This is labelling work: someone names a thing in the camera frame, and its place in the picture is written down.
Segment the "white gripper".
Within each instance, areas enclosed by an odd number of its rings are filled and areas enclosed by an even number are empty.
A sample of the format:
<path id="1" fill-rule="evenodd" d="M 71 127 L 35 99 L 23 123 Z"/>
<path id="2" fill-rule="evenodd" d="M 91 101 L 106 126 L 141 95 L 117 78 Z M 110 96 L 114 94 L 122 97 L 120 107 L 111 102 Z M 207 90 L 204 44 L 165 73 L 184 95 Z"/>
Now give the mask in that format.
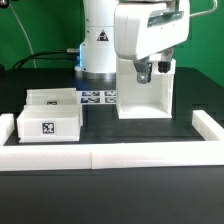
<path id="1" fill-rule="evenodd" d="M 157 52 L 162 51 L 158 71 L 170 71 L 174 54 L 171 47 L 187 39 L 189 14 L 189 0 L 129 1 L 116 6 L 115 52 L 121 59 L 135 61 L 138 83 L 147 84 L 151 81 L 151 63 L 148 56 Z"/>

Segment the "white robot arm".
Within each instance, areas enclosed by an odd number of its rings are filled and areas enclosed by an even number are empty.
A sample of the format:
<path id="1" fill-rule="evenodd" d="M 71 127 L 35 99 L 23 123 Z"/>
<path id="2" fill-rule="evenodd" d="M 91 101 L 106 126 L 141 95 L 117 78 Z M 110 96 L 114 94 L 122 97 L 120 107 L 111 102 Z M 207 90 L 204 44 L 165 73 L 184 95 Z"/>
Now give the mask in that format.
<path id="1" fill-rule="evenodd" d="M 77 76 L 113 79 L 116 61 L 134 64 L 144 84 L 171 70 L 174 47 L 189 33 L 190 0 L 83 0 L 85 37 Z"/>

